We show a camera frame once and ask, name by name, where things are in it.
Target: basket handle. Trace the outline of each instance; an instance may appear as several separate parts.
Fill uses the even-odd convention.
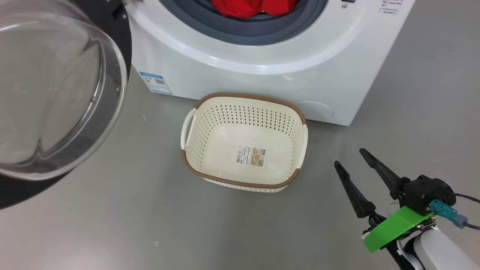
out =
[[[297,164],[297,169],[300,169],[303,160],[305,159],[305,153],[307,152],[307,144],[308,144],[308,128],[307,125],[303,125],[303,145],[301,146],[301,153],[300,153],[300,159]]]
[[[188,145],[188,142],[190,141],[190,136],[192,135],[192,129],[190,128],[190,131],[188,132],[188,137],[187,137],[187,141],[185,142],[185,136],[187,134],[187,127],[188,127],[188,123],[190,122],[190,119],[195,116],[195,112],[197,111],[197,109],[193,108],[188,114],[187,114],[187,117],[185,117],[185,121],[183,121],[183,127],[181,128],[181,135],[180,135],[180,147],[182,150],[185,150],[185,147]],[[192,127],[193,127],[193,124],[195,123],[195,118],[193,118],[193,121],[192,121]]]

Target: red clothing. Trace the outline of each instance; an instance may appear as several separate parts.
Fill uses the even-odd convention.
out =
[[[260,11],[272,16],[289,13],[296,0],[211,0],[213,6],[223,16],[250,18]]]

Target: white plastic basket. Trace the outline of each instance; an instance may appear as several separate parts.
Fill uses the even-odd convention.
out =
[[[215,93],[187,115],[180,145],[187,168],[207,181],[278,192],[297,177],[307,142],[306,120],[295,105],[248,94]]]

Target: gray floor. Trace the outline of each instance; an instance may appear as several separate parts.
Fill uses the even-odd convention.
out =
[[[391,202],[358,149],[399,175],[480,196],[480,1],[419,0],[350,127],[309,123],[297,180],[277,194],[190,174],[180,129],[194,100],[153,94],[133,72],[101,148],[42,194],[0,211],[2,269],[396,269],[369,254],[339,160],[381,214]],[[478,204],[456,208],[480,224]],[[480,232],[440,228],[480,264]]]

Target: product label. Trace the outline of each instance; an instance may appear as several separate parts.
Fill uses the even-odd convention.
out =
[[[265,161],[265,149],[239,145],[235,163],[263,167]]]
[[[389,15],[397,15],[402,6],[404,0],[382,0],[380,9],[378,12]]]
[[[140,72],[140,76],[142,76],[148,88],[150,88],[150,91],[154,93],[173,95],[162,76],[145,72]]]

